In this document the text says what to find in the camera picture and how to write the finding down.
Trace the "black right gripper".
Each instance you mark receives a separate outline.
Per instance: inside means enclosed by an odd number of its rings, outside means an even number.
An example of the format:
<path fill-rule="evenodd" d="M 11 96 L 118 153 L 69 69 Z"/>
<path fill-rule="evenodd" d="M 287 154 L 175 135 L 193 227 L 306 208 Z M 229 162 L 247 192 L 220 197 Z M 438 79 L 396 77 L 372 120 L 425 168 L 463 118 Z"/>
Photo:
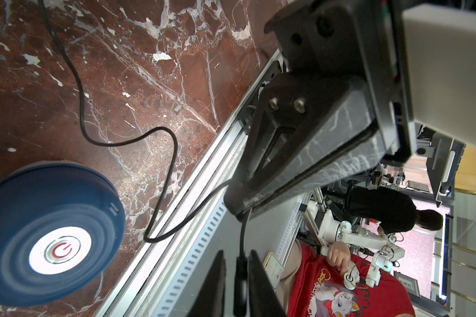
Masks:
<path fill-rule="evenodd" d="M 263 89 L 224 196 L 231 214 L 260 215 L 369 170 L 386 148 L 387 162 L 411 158 L 416 137 L 402 13 L 415 5 L 294 1 L 264 25 L 291 71 L 330 78 L 282 73 Z"/>

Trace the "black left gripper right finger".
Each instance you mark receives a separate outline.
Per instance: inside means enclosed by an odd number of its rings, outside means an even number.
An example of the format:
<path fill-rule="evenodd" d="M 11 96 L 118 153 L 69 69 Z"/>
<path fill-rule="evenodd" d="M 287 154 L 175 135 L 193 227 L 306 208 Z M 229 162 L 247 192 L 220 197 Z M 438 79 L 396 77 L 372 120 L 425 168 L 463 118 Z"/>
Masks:
<path fill-rule="evenodd" d="M 252 317 L 286 317 L 259 259 L 252 250 L 248 260 L 249 311 Z"/>

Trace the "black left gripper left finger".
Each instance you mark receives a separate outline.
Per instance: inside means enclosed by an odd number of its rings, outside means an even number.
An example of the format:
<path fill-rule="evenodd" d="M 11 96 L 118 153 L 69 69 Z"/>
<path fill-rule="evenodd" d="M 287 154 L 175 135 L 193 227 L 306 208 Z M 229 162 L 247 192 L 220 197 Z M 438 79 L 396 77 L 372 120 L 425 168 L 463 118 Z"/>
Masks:
<path fill-rule="evenodd" d="M 223 317 L 226 293 L 226 260 L 220 250 L 208 271 L 188 317 Z"/>

